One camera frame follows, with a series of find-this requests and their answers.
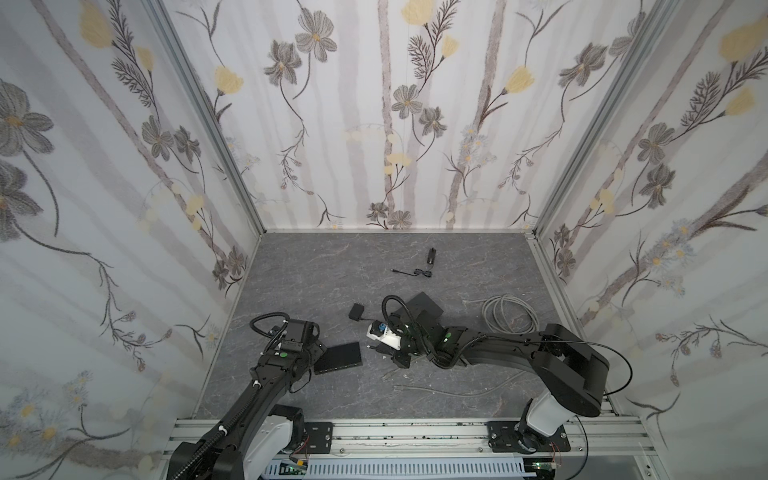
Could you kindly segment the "black ribbed network switch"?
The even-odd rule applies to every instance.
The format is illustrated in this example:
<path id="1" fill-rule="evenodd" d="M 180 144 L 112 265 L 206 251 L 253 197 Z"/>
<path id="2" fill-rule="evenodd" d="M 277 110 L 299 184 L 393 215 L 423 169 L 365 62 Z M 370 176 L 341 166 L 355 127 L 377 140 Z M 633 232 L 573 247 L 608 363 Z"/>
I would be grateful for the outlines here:
<path id="1" fill-rule="evenodd" d="M 362 365 L 362 354 L 358 342 L 329 347 L 313 366 L 316 375 L 354 368 Z"/>

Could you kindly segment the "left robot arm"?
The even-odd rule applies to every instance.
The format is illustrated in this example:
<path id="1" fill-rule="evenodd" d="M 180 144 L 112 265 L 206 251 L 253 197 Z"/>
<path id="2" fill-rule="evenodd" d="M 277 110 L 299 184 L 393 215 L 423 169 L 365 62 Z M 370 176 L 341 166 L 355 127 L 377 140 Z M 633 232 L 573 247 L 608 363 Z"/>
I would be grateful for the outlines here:
<path id="1" fill-rule="evenodd" d="M 270 312 L 249 321 L 266 337 L 251 380 L 223 417 L 194 443 L 173 451 L 168 479 L 257 479 L 282 450 L 302 443 L 303 415 L 278 401 L 303 377 L 310 377 L 325 353 L 317 323 Z"/>

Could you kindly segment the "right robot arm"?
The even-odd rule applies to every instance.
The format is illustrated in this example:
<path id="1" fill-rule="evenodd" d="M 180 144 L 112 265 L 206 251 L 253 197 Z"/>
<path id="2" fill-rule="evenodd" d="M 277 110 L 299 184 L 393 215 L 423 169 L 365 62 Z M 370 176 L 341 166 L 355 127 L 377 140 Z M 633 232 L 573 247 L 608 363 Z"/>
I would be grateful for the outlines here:
<path id="1" fill-rule="evenodd" d="M 422 357 L 443 370 L 459 364 L 492 365 L 536 375 L 545 391 L 527 402 L 520 419 L 504 433 L 490 434 L 493 447 L 534 454 L 556 440 L 570 419 L 600 414 L 609 361 L 559 324 L 526 334 L 490 334 L 415 322 L 397 331 L 376 330 L 378 349 L 403 369 Z"/>

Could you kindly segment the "black power adapter with cable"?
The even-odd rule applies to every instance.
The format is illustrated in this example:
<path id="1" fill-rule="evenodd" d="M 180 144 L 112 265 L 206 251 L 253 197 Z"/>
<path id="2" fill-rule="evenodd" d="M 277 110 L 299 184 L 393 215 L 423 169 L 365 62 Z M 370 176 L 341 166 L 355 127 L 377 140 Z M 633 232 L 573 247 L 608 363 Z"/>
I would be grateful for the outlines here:
<path id="1" fill-rule="evenodd" d="M 385 345 L 380 341 L 380 337 L 386 332 L 387 325 L 380 320 L 366 318 L 364 313 L 365 307 L 362 304 L 354 303 L 348 317 L 355 322 L 367 324 L 365 337 L 370 341 L 368 348 L 384 354 Z"/>

